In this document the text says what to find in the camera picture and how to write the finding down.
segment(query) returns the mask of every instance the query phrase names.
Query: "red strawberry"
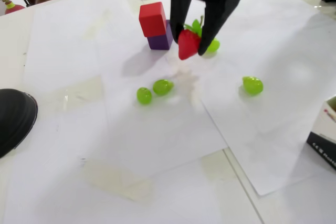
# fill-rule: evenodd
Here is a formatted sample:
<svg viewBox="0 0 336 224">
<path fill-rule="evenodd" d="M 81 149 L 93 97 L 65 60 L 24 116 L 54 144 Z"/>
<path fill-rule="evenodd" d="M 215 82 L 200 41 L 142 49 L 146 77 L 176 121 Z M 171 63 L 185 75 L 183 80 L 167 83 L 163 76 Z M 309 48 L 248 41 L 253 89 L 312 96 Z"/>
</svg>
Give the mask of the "red strawberry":
<svg viewBox="0 0 336 224">
<path fill-rule="evenodd" d="M 201 38 L 190 30 L 183 30 L 179 37 L 179 53 L 178 56 L 181 60 L 186 60 L 198 51 Z"/>
</svg>

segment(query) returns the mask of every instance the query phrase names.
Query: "stacked blocks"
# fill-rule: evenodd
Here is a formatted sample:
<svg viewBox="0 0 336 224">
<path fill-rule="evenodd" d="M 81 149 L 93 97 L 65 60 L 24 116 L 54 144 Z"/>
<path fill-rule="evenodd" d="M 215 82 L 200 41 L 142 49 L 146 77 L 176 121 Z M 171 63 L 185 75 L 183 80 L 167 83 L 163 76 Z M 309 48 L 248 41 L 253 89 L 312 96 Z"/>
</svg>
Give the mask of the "stacked blocks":
<svg viewBox="0 0 336 224">
<path fill-rule="evenodd" d="M 144 36 L 152 50 L 169 50 L 173 42 L 173 35 L 169 20 L 164 15 L 161 2 L 142 5 L 139 21 Z"/>
</svg>

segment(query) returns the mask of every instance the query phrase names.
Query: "cardboard box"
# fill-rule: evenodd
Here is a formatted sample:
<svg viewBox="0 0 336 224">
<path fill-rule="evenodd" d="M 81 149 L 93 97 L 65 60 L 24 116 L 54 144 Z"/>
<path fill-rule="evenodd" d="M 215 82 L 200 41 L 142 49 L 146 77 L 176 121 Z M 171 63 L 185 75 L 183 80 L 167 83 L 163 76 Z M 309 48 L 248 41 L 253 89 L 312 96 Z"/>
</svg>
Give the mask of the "cardboard box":
<svg viewBox="0 0 336 224">
<path fill-rule="evenodd" d="M 336 96 L 323 103 L 307 143 L 336 170 Z"/>
</svg>

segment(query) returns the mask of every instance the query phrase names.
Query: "black dome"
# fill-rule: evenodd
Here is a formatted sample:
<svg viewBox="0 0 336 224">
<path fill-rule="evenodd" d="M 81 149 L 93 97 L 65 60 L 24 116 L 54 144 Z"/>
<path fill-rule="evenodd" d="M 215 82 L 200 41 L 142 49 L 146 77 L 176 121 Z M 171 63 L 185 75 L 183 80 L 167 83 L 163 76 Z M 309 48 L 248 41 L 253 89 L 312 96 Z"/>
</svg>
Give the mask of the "black dome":
<svg viewBox="0 0 336 224">
<path fill-rule="evenodd" d="M 0 158 L 17 147 L 32 129 L 37 102 L 27 93 L 0 89 Z"/>
</svg>

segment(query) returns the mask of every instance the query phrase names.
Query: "red fire extinguisher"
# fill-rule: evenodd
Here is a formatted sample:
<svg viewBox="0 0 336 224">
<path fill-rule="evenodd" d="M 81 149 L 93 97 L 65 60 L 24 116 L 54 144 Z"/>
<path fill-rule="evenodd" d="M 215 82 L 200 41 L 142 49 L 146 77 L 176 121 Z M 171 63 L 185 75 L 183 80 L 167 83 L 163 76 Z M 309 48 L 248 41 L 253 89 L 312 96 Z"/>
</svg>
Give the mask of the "red fire extinguisher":
<svg viewBox="0 0 336 224">
<path fill-rule="evenodd" d="M 28 0 L 24 0 L 27 4 L 27 7 L 29 7 L 31 4 L 28 2 Z M 6 5 L 6 11 L 5 14 L 15 12 L 17 10 L 24 9 L 24 6 L 22 5 L 16 5 L 11 0 L 2 0 L 2 2 Z"/>
</svg>

